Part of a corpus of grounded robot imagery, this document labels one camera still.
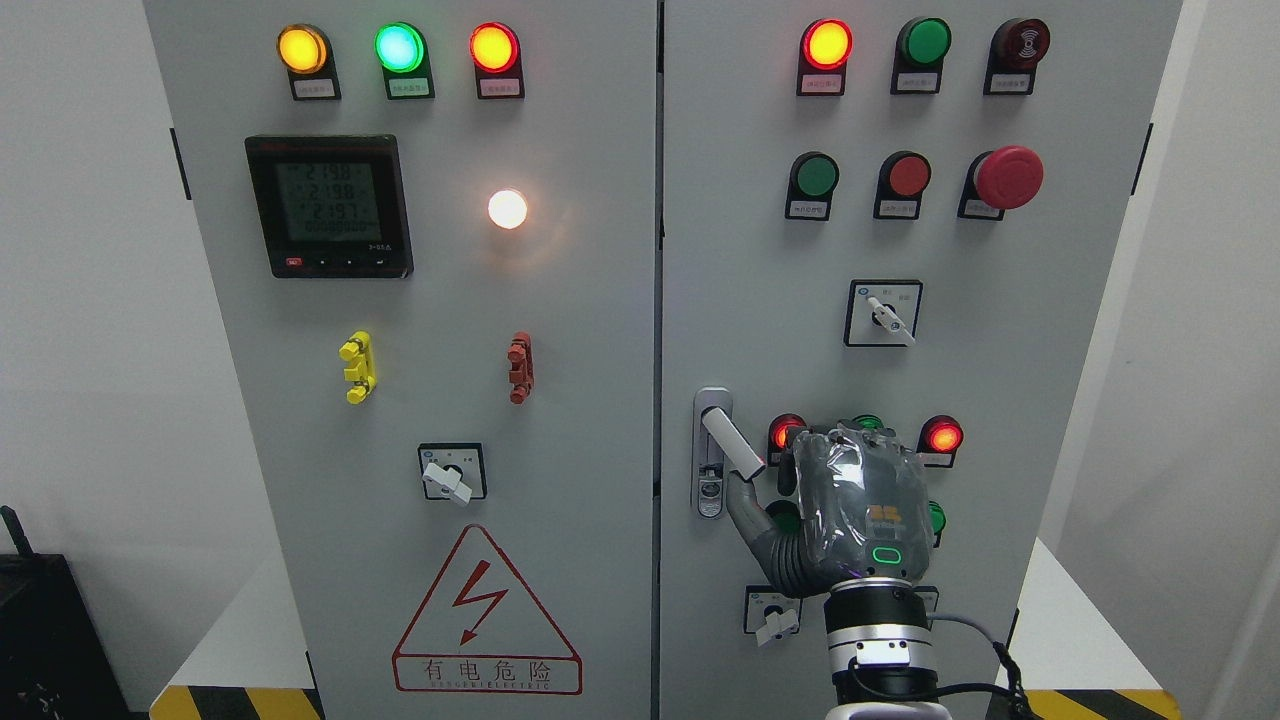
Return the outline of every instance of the gray panel surface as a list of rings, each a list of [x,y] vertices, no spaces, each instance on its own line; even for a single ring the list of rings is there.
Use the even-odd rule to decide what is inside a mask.
[[[648,717],[654,4],[151,1],[147,13],[328,716]],[[467,38],[493,19],[520,36],[524,101],[475,96]],[[372,38],[393,20],[424,31],[435,100],[385,100]],[[296,22],[328,33],[340,101],[289,97],[274,44]],[[256,133],[396,135],[415,273],[274,279],[242,145]],[[485,215],[504,186],[529,197],[518,236]],[[372,334],[380,382],[352,407],[337,352],[356,329]],[[516,331],[532,334],[538,373],[518,407],[506,382]],[[484,443],[488,500],[424,500],[417,445],[448,441]],[[489,529],[581,655],[580,697],[397,692],[392,651],[468,523]],[[502,610],[495,626],[511,625]]]
[[[835,702],[822,598],[801,633],[756,650],[742,588],[762,580],[727,516],[690,507],[694,393],[735,393],[763,452],[768,423],[874,413],[914,443],[936,414],[968,439],[929,473],[950,515],[925,578],[942,610],[1009,628],[1147,123],[1178,19],[1175,0],[832,1],[666,6],[663,250],[663,717],[820,717]],[[937,96],[891,97],[892,47],[914,17],[941,14],[955,44]],[[805,27],[849,22],[844,97],[796,97]],[[1032,97],[984,97],[992,33],[1041,17],[1053,45]],[[1043,191],[1002,223],[956,219],[980,152],[1027,145]],[[829,223],[783,219],[787,172],[818,150],[841,167]],[[872,219],[881,163],[931,160],[919,222]],[[846,348],[855,278],[924,282],[914,348]],[[991,648],[936,628],[943,683],[989,680]],[[978,717],[986,698],[952,705]]]

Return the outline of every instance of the white indicator light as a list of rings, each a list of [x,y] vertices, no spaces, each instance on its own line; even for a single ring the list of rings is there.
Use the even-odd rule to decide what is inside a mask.
[[[529,217],[529,202],[518,190],[499,190],[489,199],[489,219],[503,229],[516,229]]]

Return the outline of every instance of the yellow and black hazard stripe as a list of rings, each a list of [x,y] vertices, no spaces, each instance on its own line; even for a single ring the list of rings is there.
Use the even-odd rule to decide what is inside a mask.
[[[1174,696],[1164,691],[1027,691],[1032,711],[1043,720],[1181,720]],[[1009,717],[993,701],[988,720]]]
[[[169,685],[151,720],[324,720],[324,710],[312,689]]]

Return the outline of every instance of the cable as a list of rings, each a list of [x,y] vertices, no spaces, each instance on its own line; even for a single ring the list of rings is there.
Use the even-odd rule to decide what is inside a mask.
[[[927,693],[888,694],[868,688],[867,684],[863,683],[863,679],[858,676],[858,670],[855,670],[852,665],[854,660],[850,660],[849,674],[854,676],[854,682],[858,683],[858,688],[876,700],[887,700],[891,702],[928,702],[931,700],[938,700],[942,697],[952,694],[964,694],[964,693],[991,693],[1007,698],[1011,698],[1014,696],[1014,693],[1007,688],[993,685],[991,683],[959,683],[955,685],[946,685]]]
[[[991,630],[988,630],[986,625],[973,618],[965,618],[964,615],[956,615],[954,612],[929,612],[928,618],[929,620],[942,620],[943,623],[960,623],[961,625],[969,625],[974,630],[982,633],[982,637],[987,638],[987,642],[991,644],[1000,642],[996,639],[996,635],[991,634]]]
[[[965,618],[964,615],[956,615],[952,612],[932,612],[928,618],[929,620],[942,620],[969,625],[982,633],[982,635],[987,638],[987,642],[991,643],[991,647],[996,651],[996,657],[1000,659],[1000,665],[1005,669],[1005,674],[1009,676],[1009,694],[1005,697],[1014,700],[1010,705],[1023,705],[1029,710],[1030,705],[1027,702],[1027,691],[1023,689],[1023,670],[1016,662],[1014,662],[1014,657],[1009,655],[1009,647],[1006,647],[1005,643],[997,641],[995,635],[992,635],[991,630],[973,618]]]

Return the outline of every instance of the control panel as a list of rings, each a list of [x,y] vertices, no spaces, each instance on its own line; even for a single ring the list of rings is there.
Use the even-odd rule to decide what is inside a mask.
[[[145,5],[325,716],[649,717],[657,5]]]
[[[659,716],[833,705],[822,623],[726,632],[765,578],[684,484],[703,388],[772,465],[778,528],[803,506],[788,433],[893,430],[928,466],[924,582],[1010,626],[1179,5],[667,0]],[[995,678],[933,632],[943,684]]]
[[[837,423],[1009,625],[1179,0],[145,5],[326,716],[823,716]]]

